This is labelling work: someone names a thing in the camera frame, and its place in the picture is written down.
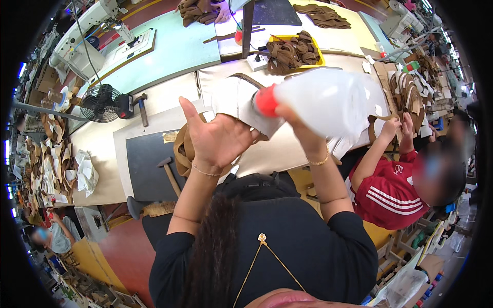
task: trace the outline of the light blue table surface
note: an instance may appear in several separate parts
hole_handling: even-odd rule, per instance
[[[124,65],[103,83],[110,84],[120,93],[135,94],[171,78],[221,63],[217,41],[202,43],[216,35],[214,24],[195,22],[185,28],[180,14],[171,11],[131,31],[139,35],[149,28],[156,29],[154,50]],[[108,48],[116,47],[121,40],[112,42]],[[79,92],[84,93],[88,86],[85,83]]]
[[[373,38],[375,38],[375,41],[377,42],[379,41],[380,43],[382,43],[385,52],[387,52],[387,54],[392,53],[396,48],[385,37],[385,34],[382,32],[382,29],[380,28],[378,20],[361,11],[358,12],[358,15],[366,24],[368,30],[370,30],[371,34],[373,35]],[[396,54],[394,56],[391,56],[390,60],[404,65],[405,64],[404,58],[410,56],[411,54],[412,53],[410,51],[404,52],[402,54]]]

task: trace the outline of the fan grille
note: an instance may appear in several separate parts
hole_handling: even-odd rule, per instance
[[[121,93],[113,89],[109,84],[94,86],[84,94],[80,112],[94,122],[111,122],[120,113],[120,107],[116,99],[119,95]]]

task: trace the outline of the yellow tray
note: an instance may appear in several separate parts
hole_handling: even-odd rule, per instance
[[[300,37],[299,35],[276,35],[278,38],[282,38],[283,40],[289,41],[292,37]],[[277,41],[278,39],[271,36],[269,38],[269,42]],[[292,68],[290,71],[298,71],[298,70],[306,70],[309,68],[319,68],[319,67],[324,67],[325,66],[325,58],[323,57],[322,53],[320,52],[320,47],[317,44],[317,41],[312,37],[313,44],[317,48],[318,54],[320,55],[320,59],[317,61],[317,64],[315,65],[302,65],[299,68]]]

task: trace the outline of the lip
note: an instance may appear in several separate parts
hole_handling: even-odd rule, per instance
[[[286,291],[269,296],[258,308],[274,308],[286,303],[313,302],[317,299],[303,291]]]

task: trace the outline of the red tracksuit jacket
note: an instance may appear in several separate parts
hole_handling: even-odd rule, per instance
[[[398,162],[381,157],[375,172],[361,183],[358,193],[351,187],[353,208],[363,220],[387,230],[404,229],[429,210],[413,187],[413,161],[416,151],[400,155]],[[351,170],[346,186],[350,185],[356,166]]]

